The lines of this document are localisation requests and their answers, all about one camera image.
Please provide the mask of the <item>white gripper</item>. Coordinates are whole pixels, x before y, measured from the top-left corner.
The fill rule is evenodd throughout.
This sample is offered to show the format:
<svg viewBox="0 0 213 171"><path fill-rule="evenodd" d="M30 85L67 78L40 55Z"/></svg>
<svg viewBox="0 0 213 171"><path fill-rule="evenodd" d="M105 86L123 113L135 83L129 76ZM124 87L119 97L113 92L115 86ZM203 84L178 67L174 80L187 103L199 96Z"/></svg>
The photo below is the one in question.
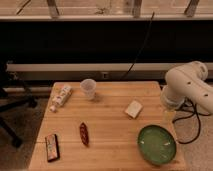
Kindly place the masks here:
<svg viewBox="0 0 213 171"><path fill-rule="evenodd" d="M176 114L176 110L183 104L184 97L177 95L168 86L164 86L161 91L160 100L164 106L164 120L171 121Z"/></svg>

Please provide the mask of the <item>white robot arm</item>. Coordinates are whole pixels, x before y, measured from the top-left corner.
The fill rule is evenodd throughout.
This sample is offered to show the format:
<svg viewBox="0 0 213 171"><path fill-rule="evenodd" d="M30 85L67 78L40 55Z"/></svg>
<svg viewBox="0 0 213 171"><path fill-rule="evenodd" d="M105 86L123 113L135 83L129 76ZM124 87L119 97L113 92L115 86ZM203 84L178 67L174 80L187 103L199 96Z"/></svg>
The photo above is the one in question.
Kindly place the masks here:
<svg viewBox="0 0 213 171"><path fill-rule="evenodd" d="M168 70L165 74L166 85L160 95L162 104L167 110L175 110L188 98L213 114L213 87L205 82L207 76L207 66L200 61Z"/></svg>

